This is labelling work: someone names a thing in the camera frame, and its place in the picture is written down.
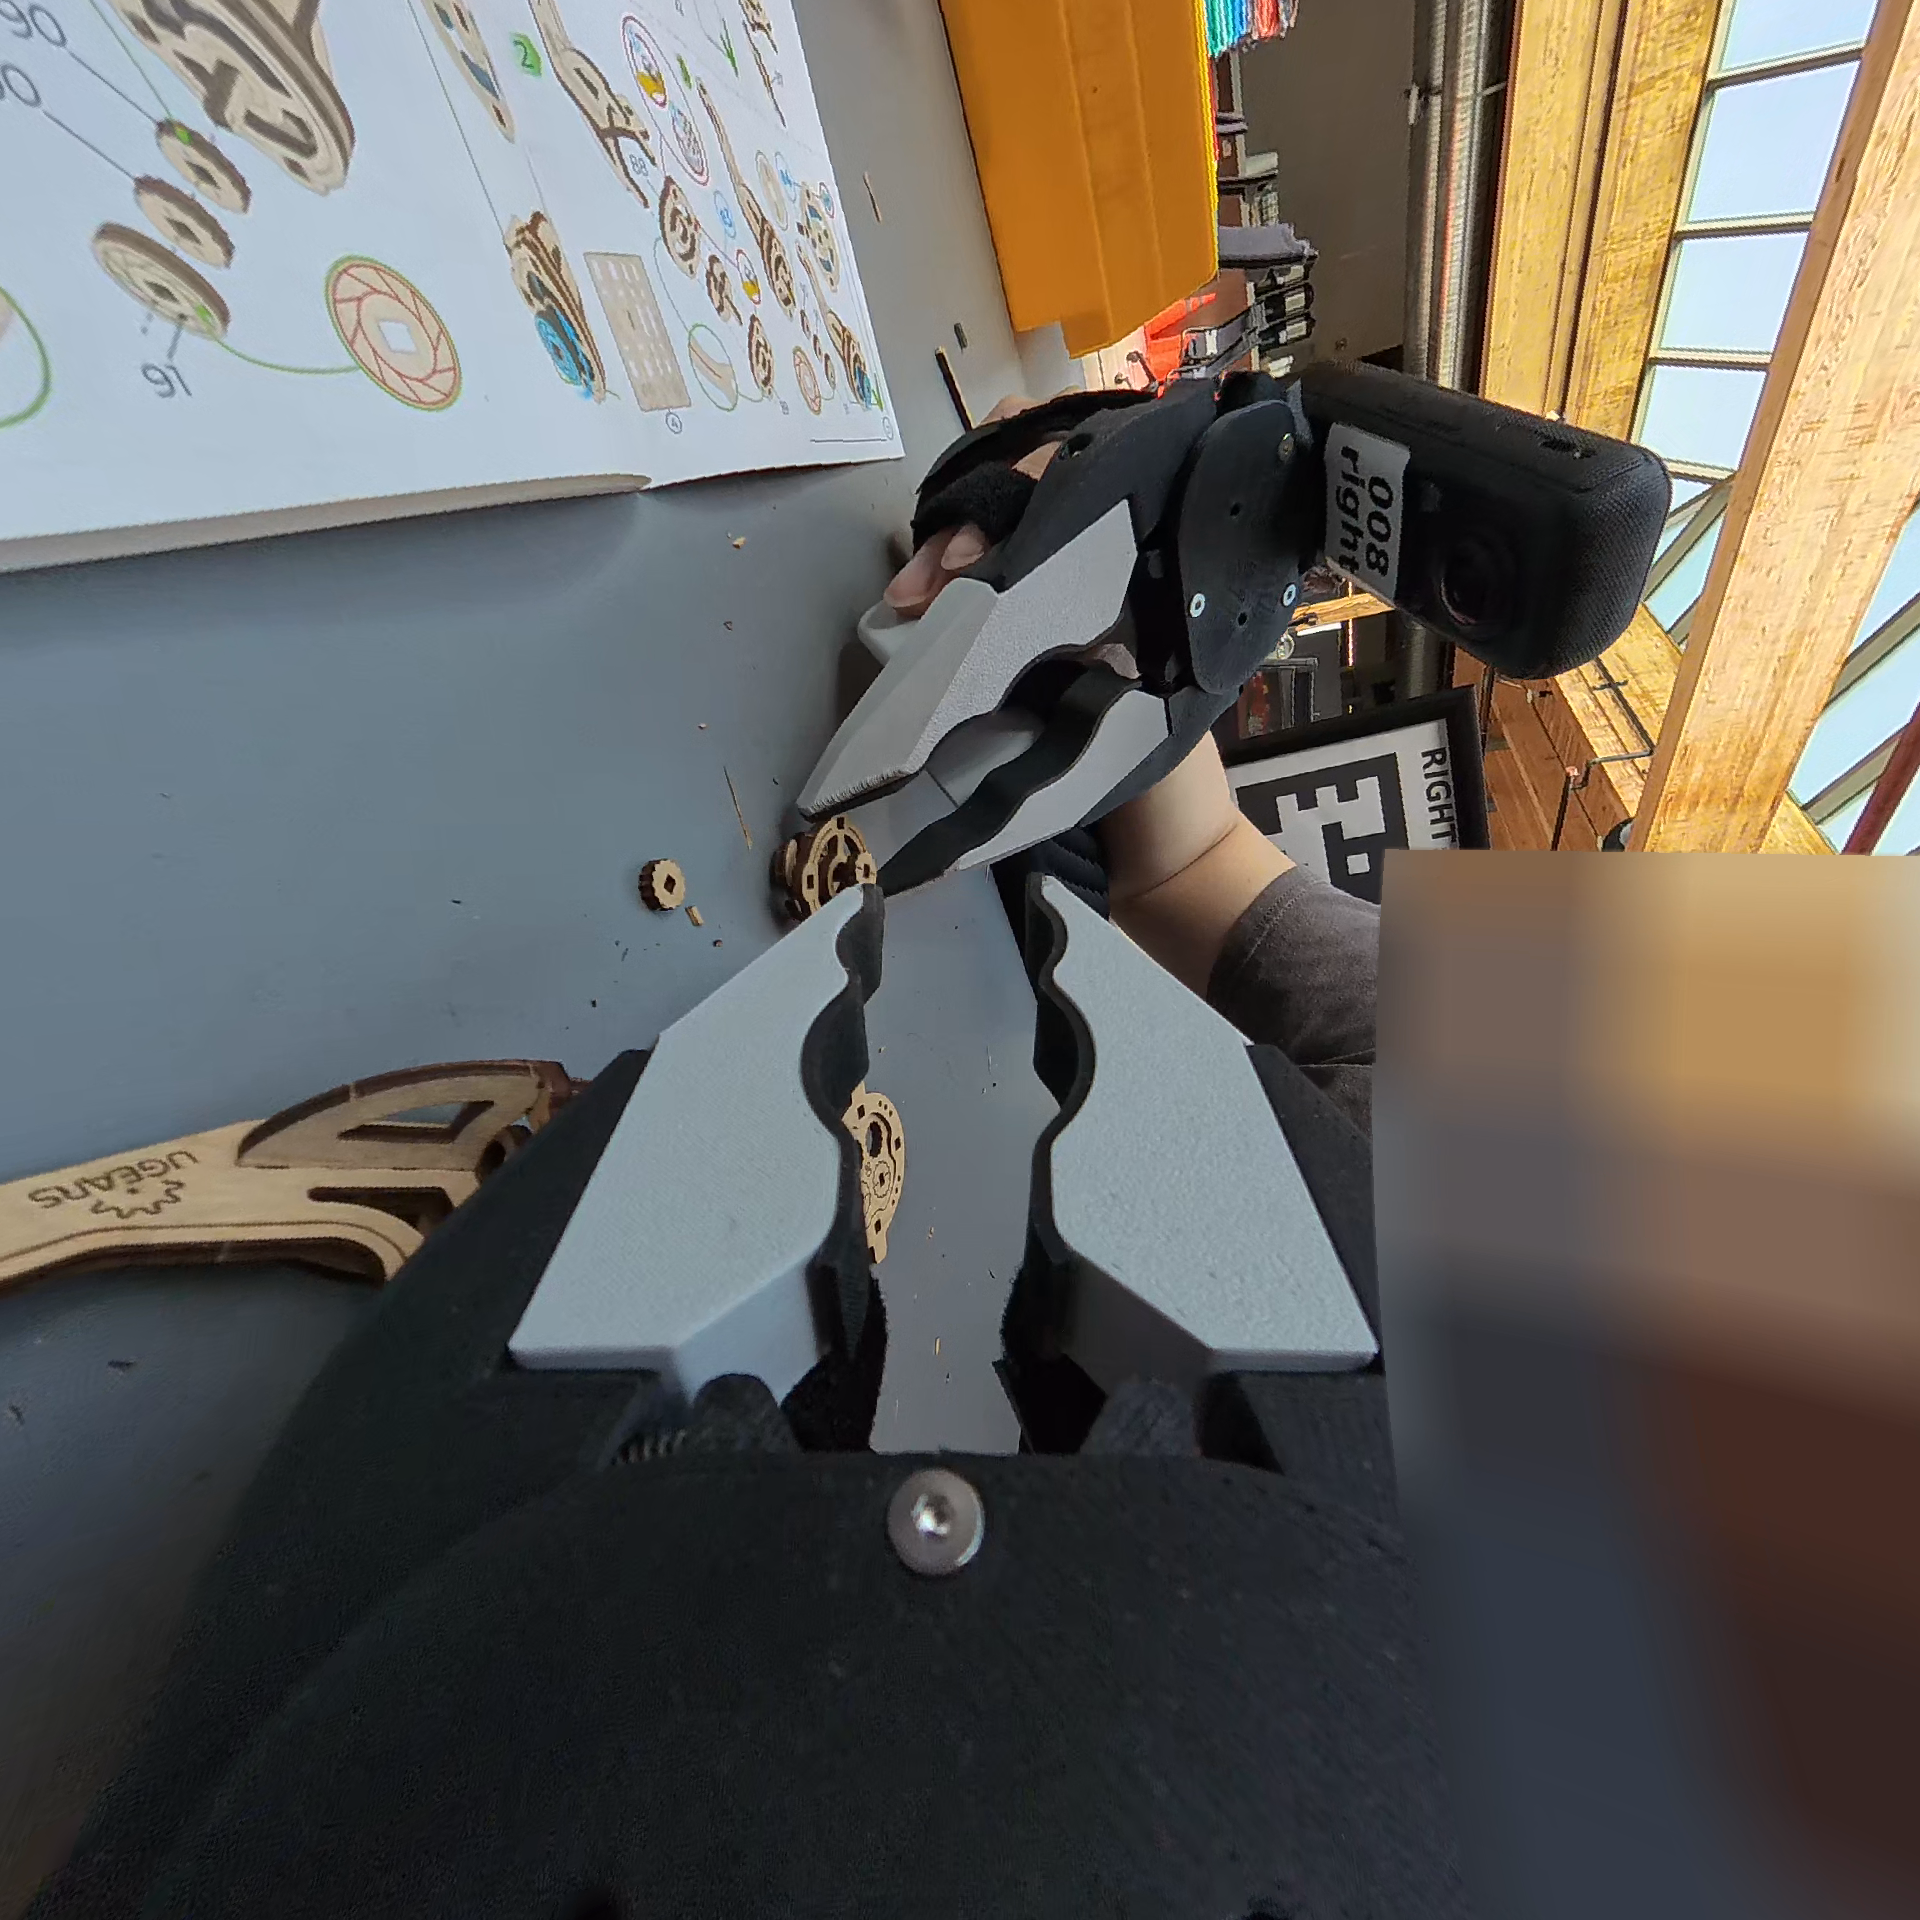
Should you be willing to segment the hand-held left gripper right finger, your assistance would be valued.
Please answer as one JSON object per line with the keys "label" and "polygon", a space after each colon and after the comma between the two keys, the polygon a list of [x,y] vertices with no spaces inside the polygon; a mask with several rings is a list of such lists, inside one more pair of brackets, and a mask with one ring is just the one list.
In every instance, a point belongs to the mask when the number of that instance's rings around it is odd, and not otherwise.
{"label": "hand-held left gripper right finger", "polygon": [[1031,875],[1037,1070],[1058,1099],[998,1374],[1023,1445],[1174,1416],[1218,1380],[1381,1365],[1371,1158],[1254,1042],[1058,875]]}

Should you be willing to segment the round wooden wheel assembly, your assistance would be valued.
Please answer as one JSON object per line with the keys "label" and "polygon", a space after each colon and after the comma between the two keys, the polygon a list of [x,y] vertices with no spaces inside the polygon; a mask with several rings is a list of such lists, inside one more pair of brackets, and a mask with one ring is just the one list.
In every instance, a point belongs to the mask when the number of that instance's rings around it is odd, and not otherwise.
{"label": "round wooden wheel assembly", "polygon": [[781,913],[800,925],[832,898],[877,885],[877,858],[851,813],[832,813],[772,852],[770,881]]}

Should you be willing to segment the round perforated wooden plate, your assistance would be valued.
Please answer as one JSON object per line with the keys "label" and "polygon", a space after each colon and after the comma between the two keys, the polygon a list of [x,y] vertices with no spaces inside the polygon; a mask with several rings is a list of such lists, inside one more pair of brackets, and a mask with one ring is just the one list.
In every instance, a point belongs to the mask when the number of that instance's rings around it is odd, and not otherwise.
{"label": "round perforated wooden plate", "polygon": [[866,1082],[854,1089],[843,1115],[860,1152],[860,1211],[870,1257],[885,1260],[908,1174],[908,1140],[898,1108]]}

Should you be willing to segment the grey corrugated duct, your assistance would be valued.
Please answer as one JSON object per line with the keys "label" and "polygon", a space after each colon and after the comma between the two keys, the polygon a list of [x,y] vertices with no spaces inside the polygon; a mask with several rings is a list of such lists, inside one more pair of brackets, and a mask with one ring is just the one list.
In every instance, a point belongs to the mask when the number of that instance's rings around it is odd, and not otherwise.
{"label": "grey corrugated duct", "polygon": [[1413,8],[1405,370],[1479,390],[1517,1]]}

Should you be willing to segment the wooden arm piece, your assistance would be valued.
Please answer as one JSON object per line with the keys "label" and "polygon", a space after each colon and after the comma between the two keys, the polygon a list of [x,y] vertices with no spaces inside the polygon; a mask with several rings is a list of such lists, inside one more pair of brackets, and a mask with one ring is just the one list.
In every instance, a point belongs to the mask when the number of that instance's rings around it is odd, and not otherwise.
{"label": "wooden arm piece", "polygon": [[5,1182],[3,1283],[269,1257],[390,1283],[586,1086],[540,1058],[417,1065]]}

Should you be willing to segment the black stacked devices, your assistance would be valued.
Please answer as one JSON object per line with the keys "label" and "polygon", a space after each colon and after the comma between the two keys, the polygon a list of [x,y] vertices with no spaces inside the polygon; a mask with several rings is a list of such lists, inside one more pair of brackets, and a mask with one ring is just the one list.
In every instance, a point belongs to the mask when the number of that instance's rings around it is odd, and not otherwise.
{"label": "black stacked devices", "polygon": [[1218,226],[1218,270],[1186,303],[1174,375],[1299,370],[1316,333],[1316,260],[1319,249],[1285,222]]}

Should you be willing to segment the person's right forearm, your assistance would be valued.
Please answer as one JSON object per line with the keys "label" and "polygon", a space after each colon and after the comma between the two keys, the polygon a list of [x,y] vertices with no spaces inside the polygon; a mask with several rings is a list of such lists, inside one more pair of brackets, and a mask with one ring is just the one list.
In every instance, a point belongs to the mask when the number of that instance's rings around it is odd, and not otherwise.
{"label": "person's right forearm", "polygon": [[1115,921],[1371,1128],[1381,909],[1244,813],[1213,734],[1097,824]]}

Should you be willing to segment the black white marker sign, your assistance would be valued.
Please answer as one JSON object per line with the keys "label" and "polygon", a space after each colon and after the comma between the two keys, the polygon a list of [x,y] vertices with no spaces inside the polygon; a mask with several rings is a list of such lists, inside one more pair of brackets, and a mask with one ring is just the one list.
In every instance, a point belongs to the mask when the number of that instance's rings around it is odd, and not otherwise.
{"label": "black white marker sign", "polygon": [[1222,750],[1244,813],[1299,867],[1381,900],[1394,848],[1487,848],[1478,694],[1351,713]]}

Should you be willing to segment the yellow plastic bin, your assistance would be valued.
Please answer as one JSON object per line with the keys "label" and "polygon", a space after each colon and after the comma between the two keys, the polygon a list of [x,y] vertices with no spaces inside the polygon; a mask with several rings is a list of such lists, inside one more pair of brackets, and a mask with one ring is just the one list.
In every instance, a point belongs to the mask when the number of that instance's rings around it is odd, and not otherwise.
{"label": "yellow plastic bin", "polygon": [[1201,1],[943,1],[1016,331],[1109,348],[1218,269]]}

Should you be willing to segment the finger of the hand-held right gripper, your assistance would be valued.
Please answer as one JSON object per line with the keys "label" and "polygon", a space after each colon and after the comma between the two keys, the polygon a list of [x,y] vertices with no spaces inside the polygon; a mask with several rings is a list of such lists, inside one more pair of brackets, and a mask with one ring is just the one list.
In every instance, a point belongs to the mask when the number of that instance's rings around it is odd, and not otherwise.
{"label": "finger of the hand-held right gripper", "polygon": [[918,777],[944,738],[1000,706],[1045,655],[1100,643],[1117,623],[1139,561],[1123,499],[1008,588],[956,578],[926,616],[885,601],[856,625],[879,664],[803,795],[800,813],[840,813]]}
{"label": "finger of the hand-held right gripper", "polygon": [[1167,731],[1164,701],[1112,666],[1074,672],[1046,714],[969,719],[943,748],[949,809],[879,865],[877,886],[898,898],[1080,828]]}

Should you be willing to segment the wooden beam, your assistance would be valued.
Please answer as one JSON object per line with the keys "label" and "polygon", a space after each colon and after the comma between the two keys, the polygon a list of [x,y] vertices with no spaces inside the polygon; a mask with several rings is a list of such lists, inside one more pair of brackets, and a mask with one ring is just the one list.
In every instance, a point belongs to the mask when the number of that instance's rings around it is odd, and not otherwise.
{"label": "wooden beam", "polygon": [[1881,1],[1632,852],[1759,852],[1919,499],[1919,4]]}
{"label": "wooden beam", "polygon": [[1483,395],[1626,440],[1721,1],[1521,1]]}

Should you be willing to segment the skylight window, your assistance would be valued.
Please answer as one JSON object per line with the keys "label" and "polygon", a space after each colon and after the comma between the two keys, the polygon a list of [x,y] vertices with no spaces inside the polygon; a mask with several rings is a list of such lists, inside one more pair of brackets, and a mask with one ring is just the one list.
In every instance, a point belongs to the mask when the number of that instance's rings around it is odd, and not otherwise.
{"label": "skylight window", "polygon": [[[1635,398],[1635,437],[1673,477],[1646,610],[1675,647],[1702,610],[1876,13],[1872,1],[1718,4]],[[1810,828],[1839,852],[1919,709],[1919,504],[1851,620],[1838,620],[1833,581],[1818,571],[1812,586],[1816,636],[1846,636],[1846,652],[1775,831]]]}

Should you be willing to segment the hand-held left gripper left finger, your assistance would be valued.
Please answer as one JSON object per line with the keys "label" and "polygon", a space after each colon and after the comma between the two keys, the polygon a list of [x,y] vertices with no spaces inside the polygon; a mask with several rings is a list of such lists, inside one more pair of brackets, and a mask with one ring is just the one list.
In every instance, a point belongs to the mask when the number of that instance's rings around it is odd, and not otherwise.
{"label": "hand-held left gripper left finger", "polygon": [[870,1066],[883,893],[856,885],[659,1033],[511,1359],[762,1382],[805,1445],[870,1445],[885,1323],[844,1120]]}

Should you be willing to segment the illustrated instruction booklet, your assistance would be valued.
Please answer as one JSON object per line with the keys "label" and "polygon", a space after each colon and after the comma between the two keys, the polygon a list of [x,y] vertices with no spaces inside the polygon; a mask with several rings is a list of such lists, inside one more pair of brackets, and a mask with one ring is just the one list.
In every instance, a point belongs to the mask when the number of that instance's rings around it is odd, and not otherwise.
{"label": "illustrated instruction booklet", "polygon": [[3,570],[897,460],[792,1],[5,1]]}

